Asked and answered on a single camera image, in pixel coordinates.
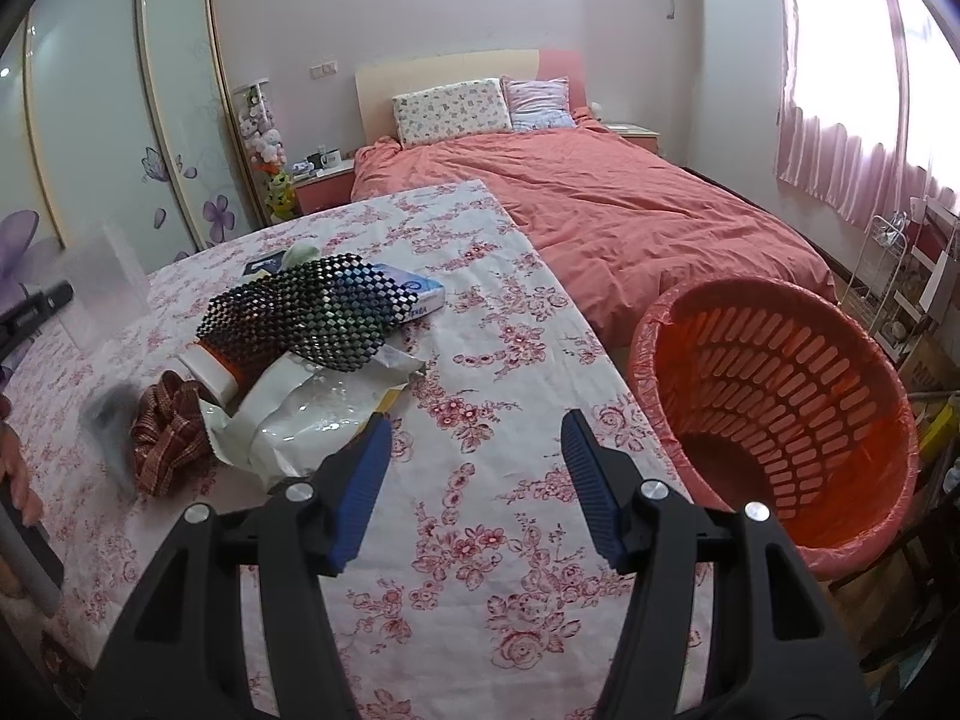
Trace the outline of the person's left hand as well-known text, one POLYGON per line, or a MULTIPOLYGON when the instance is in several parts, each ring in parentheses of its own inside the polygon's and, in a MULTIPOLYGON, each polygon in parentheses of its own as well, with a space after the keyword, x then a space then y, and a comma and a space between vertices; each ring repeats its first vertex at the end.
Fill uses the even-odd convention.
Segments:
POLYGON ((10 482, 10 496, 14 508, 20 512, 26 527, 34 527, 43 518, 43 503, 31 488, 31 475, 21 454, 21 440, 7 424, 11 415, 11 403, 0 395, 0 418, 2 418, 2 478, 10 482))

